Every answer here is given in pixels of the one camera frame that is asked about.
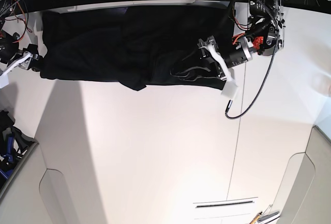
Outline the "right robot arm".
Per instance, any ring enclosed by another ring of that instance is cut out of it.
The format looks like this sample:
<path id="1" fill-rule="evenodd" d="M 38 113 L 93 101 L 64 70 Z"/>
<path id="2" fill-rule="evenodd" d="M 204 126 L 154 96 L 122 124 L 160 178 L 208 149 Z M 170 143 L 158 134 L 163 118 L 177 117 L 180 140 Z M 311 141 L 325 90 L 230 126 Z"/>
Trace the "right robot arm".
<path id="1" fill-rule="evenodd" d="M 9 21 L 21 21 L 24 25 L 22 34 L 10 34 L 4 30 Z M 19 67 L 24 70 L 40 72 L 43 67 L 43 56 L 39 54 L 38 46 L 30 43 L 26 48 L 20 49 L 20 42 L 26 33 L 32 32 L 28 27 L 29 12 L 24 0 L 1 0 L 1 63 L 6 65 L 5 72 Z"/>

